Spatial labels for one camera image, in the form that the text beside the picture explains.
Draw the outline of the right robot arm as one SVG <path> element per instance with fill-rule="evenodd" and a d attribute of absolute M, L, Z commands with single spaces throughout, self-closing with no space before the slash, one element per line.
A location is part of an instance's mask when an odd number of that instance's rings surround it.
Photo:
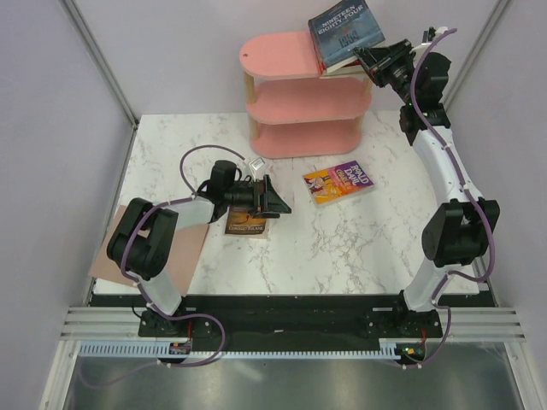
<path fill-rule="evenodd" d="M 461 275 L 461 267 L 493 252 L 500 207 L 474 186 L 456 151 L 441 102 L 450 60 L 430 50 L 418 57 L 408 40 L 387 47 L 356 47 L 353 53 L 374 85 L 390 86 L 403 101 L 401 131 L 420 157 L 438 203 L 421 234 L 424 260 L 402 292 L 404 306 L 391 315 L 393 330 L 407 337 L 421 328 L 420 313 L 436 307 L 452 277 Z"/>

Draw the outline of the brown Edward Tulane book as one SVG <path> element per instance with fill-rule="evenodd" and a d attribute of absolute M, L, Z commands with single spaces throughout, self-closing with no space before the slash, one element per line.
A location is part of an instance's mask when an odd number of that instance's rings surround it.
<path fill-rule="evenodd" d="M 224 233 L 228 236 L 266 239 L 268 237 L 268 220 L 253 217 L 244 208 L 230 208 Z"/>

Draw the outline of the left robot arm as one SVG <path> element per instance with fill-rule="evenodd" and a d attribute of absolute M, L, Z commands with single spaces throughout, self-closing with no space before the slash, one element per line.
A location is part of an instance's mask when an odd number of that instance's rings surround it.
<path fill-rule="evenodd" d="M 182 295 L 167 270 L 175 232 L 216 222 L 233 207 L 259 219 L 291 213 L 269 175 L 241 180 L 237 178 L 240 173 L 235 163 L 218 160 L 194 196 L 156 205 L 143 198 L 132 199 L 109 239 L 108 258 L 159 314 L 157 324 L 169 336 L 180 335 L 188 323 L 186 313 L 178 310 Z"/>

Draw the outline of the red 13-Storey Treehouse book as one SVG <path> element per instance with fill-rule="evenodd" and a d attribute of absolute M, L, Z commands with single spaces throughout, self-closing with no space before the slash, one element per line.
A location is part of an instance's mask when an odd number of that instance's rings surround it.
<path fill-rule="evenodd" d="M 343 77 L 353 75 L 363 75 L 364 70 L 359 61 L 354 60 L 343 66 L 332 66 L 328 68 L 320 67 L 318 77 L 330 78 L 330 77 Z"/>

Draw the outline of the blue Nineteen Eighty-Four book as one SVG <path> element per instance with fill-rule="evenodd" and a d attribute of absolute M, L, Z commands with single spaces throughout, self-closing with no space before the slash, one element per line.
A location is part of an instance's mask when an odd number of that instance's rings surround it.
<path fill-rule="evenodd" d="M 308 20 L 320 75 L 330 74 L 356 60 L 355 47 L 374 47 L 385 41 L 368 4 L 340 1 Z"/>

